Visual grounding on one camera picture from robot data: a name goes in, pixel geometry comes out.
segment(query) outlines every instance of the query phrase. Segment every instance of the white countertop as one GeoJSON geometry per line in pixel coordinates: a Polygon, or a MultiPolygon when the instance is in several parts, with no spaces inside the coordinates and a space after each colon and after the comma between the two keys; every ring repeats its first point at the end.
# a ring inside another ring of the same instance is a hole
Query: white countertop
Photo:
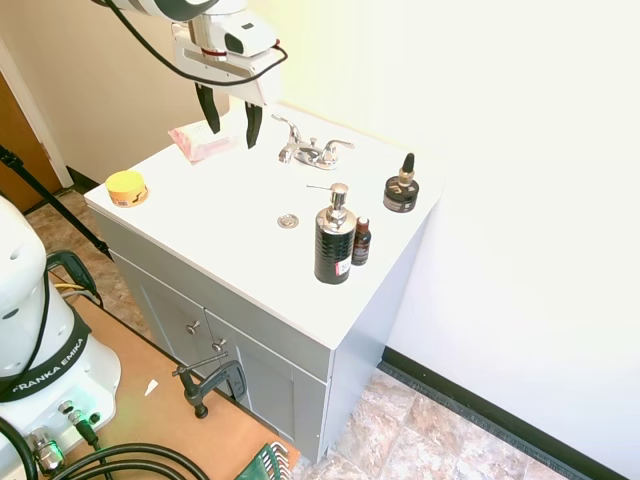
{"type": "MultiPolygon", "coordinates": [[[[104,184],[85,198],[100,213],[335,349],[439,199],[444,177],[437,163],[415,152],[416,208],[393,213],[382,204],[384,184],[397,174],[405,149],[290,108],[274,111],[296,123],[307,141],[314,136],[324,145],[339,139],[356,149],[340,148],[339,166],[330,172],[297,160],[281,164],[278,153],[289,129],[265,111],[252,150],[243,137],[234,150],[191,165],[174,145],[134,166],[149,188],[137,207],[116,207],[104,184]],[[347,208],[369,217],[373,238],[367,264],[352,266],[345,283],[326,285],[313,274],[314,221],[329,205],[329,192],[306,185],[334,182],[349,186],[347,208]],[[298,216],[297,228],[277,225],[286,213],[298,216]]],[[[228,120],[232,126],[237,122],[239,133],[245,128],[240,118],[228,120]]]]}

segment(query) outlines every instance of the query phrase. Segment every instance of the pink soap bar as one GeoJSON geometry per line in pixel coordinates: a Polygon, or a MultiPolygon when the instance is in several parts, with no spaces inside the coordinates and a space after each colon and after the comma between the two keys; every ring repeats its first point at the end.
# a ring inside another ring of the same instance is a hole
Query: pink soap bar
{"type": "Polygon", "coordinates": [[[221,133],[214,134],[204,120],[174,128],[169,136],[191,163],[228,150],[235,146],[237,140],[236,137],[223,136],[221,133]]]}

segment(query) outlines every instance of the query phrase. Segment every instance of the sink faucet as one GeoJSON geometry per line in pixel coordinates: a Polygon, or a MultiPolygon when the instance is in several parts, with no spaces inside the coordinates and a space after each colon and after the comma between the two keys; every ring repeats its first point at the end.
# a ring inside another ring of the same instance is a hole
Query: sink faucet
{"type": "Polygon", "coordinates": [[[342,145],[347,148],[355,148],[353,143],[343,142],[342,140],[330,140],[323,149],[316,146],[317,138],[310,138],[309,143],[302,140],[302,134],[298,127],[281,117],[273,114],[272,118],[289,125],[289,141],[287,145],[280,151],[278,160],[282,163],[289,163],[292,158],[299,162],[321,170],[333,170],[338,166],[337,146],[342,145]]]}

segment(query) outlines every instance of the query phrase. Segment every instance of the faucet handle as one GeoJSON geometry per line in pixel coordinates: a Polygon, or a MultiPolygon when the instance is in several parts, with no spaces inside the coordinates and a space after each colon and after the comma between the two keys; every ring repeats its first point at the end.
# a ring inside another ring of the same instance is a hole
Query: faucet handle
{"type": "Polygon", "coordinates": [[[327,145],[324,147],[322,151],[322,161],[324,163],[334,163],[338,161],[338,153],[336,151],[336,147],[338,145],[342,145],[343,147],[347,147],[350,149],[356,148],[353,143],[343,142],[342,140],[329,140],[327,145]]]}
{"type": "Polygon", "coordinates": [[[287,120],[284,117],[281,117],[277,113],[272,113],[271,118],[274,120],[278,120],[279,122],[284,122],[289,125],[289,141],[287,143],[302,143],[302,134],[300,133],[300,129],[296,127],[295,123],[287,120]]]}

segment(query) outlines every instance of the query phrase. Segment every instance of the cabinet knob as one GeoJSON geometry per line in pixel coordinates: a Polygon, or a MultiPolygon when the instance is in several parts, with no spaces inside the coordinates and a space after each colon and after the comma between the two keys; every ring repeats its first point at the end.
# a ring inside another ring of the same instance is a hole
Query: cabinet knob
{"type": "Polygon", "coordinates": [[[193,322],[193,325],[185,325],[184,328],[187,329],[187,333],[189,335],[195,335],[196,334],[196,328],[198,328],[200,326],[200,322],[198,320],[196,320],[195,322],[193,322]]]}
{"type": "Polygon", "coordinates": [[[222,352],[222,346],[223,346],[223,345],[226,345],[226,344],[227,344],[227,341],[223,338],[222,340],[220,340],[220,341],[219,341],[219,342],[217,342],[217,343],[215,343],[215,342],[214,342],[214,343],[211,345],[211,348],[213,348],[213,350],[214,350],[216,353],[220,353],[220,352],[222,352]]]}

